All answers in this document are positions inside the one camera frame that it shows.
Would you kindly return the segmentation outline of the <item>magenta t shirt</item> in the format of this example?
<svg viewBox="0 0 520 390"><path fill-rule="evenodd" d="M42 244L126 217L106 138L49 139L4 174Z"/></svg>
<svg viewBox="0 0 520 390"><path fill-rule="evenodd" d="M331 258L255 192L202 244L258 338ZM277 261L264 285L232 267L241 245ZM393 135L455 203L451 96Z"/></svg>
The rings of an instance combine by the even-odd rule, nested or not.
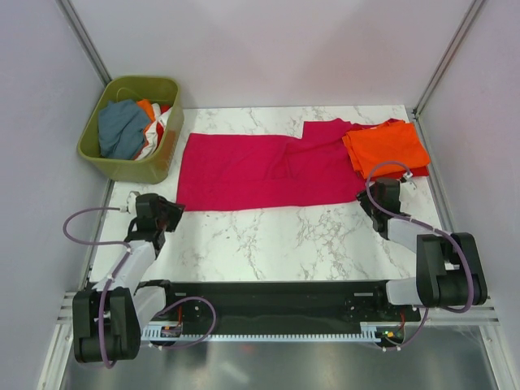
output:
<svg viewBox="0 0 520 390"><path fill-rule="evenodd" d="M301 137L199 134L184 148L176 200L188 211L236 211L352 202L364 187L342 119L306 122Z"/></svg>

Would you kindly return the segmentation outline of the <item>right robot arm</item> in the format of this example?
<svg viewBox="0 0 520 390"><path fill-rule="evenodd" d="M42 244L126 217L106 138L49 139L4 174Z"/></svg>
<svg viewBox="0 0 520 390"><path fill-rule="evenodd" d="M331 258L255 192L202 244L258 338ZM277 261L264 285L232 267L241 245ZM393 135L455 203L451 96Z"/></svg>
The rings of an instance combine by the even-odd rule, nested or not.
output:
<svg viewBox="0 0 520 390"><path fill-rule="evenodd" d="M386 292L372 299L374 314L392 319L402 305L465 312L488 299L475 238L467 232L445 232L401 212L406 182L378 178L356 195L374 230L397 243L416 259L415 276L390 280Z"/></svg>

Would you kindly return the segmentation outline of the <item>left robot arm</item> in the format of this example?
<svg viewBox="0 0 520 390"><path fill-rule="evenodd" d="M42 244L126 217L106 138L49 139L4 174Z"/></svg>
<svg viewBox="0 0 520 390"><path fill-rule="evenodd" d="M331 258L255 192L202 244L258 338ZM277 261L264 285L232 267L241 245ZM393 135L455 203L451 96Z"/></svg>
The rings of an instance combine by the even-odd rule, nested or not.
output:
<svg viewBox="0 0 520 390"><path fill-rule="evenodd" d="M79 363L101 363L107 368L118 361L132 360L141 346L141 329L157 315L171 319L178 300L161 285L140 287L145 272L158 258L165 234L178 227L185 206L157 193L136 196L130 211L135 215L123 240L86 241L65 236L90 246L121 245L119 259L93 287L75 294L72 300L73 349Z"/></svg>

